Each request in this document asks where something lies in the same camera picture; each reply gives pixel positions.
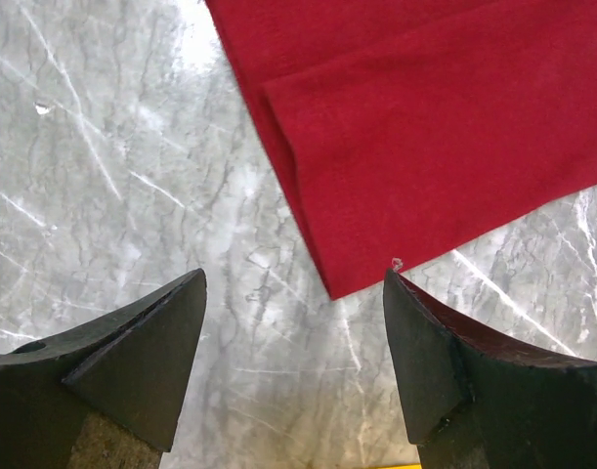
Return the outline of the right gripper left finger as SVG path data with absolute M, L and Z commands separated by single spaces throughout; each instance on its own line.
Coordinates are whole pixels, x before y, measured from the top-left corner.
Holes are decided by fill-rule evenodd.
M 0 468 L 156 468 L 173 446 L 204 320 L 193 270 L 0 354 Z

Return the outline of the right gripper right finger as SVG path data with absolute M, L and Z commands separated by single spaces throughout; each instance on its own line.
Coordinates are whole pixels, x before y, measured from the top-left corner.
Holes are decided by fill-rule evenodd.
M 384 317 L 425 468 L 597 468 L 597 362 L 520 341 L 396 272 Z

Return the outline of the red t shirt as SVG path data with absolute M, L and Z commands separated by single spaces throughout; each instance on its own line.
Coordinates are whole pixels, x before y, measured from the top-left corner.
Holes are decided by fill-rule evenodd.
M 211 1 L 332 298 L 597 185 L 597 1 Z

